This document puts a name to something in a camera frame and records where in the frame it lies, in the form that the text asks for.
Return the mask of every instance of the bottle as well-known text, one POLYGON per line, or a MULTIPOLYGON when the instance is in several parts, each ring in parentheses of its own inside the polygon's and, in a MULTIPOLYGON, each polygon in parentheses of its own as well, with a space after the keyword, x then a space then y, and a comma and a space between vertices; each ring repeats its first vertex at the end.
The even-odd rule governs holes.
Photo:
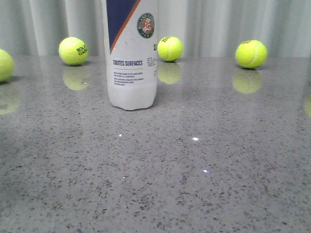
POLYGON ((103 0, 107 88, 112 105, 150 107, 157 87, 157 0, 103 0))

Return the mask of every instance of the curtain fold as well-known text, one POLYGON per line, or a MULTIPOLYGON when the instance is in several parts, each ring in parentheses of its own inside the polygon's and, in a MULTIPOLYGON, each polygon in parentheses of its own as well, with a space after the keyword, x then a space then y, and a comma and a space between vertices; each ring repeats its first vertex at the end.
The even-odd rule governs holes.
MULTIPOLYGON (((257 39, 270 56, 310 57, 311 0, 158 0, 158 39, 175 35, 183 56, 234 56, 257 39)), ((104 56, 101 0, 1 0, 0 49, 11 54, 57 55, 67 36, 104 56)))

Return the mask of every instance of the polished floor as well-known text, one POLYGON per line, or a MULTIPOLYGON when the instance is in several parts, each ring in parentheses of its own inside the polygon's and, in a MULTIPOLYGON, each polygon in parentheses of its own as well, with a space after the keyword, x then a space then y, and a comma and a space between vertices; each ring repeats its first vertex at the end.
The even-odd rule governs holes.
POLYGON ((152 107, 105 65, 15 56, 0 84, 0 233, 311 232, 311 62, 158 64, 152 107))

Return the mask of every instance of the logo on tennis ball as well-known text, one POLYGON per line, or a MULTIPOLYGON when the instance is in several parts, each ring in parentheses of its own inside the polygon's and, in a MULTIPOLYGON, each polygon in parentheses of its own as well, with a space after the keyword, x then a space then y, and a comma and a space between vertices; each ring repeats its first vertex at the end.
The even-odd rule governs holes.
POLYGON ((138 33, 148 39, 155 32, 155 19, 150 13, 142 14, 137 21, 138 33))
POLYGON ((87 47, 84 44, 82 47, 77 48, 78 54, 81 56, 87 52, 87 47))

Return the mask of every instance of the orange stripe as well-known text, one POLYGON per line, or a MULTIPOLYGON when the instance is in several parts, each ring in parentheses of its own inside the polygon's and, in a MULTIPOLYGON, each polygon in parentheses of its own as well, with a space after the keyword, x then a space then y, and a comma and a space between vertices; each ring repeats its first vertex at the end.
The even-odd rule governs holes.
POLYGON ((116 45, 116 43, 117 43, 117 41, 118 41, 120 35, 122 34, 122 32, 123 32, 125 26, 127 25, 128 21, 130 21, 130 18, 132 17, 134 11, 136 10, 136 8, 137 8, 139 2, 140 2, 140 0, 136 0, 135 5, 133 6, 131 12, 130 12, 129 15, 127 16, 125 22, 122 24, 122 27, 120 28, 120 30, 119 30, 119 32, 118 32, 118 34, 117 34, 115 40, 114 40, 113 43, 112 43, 112 46, 111 46, 111 48, 110 48, 110 54, 112 53, 112 50, 113 50, 114 46, 116 45))

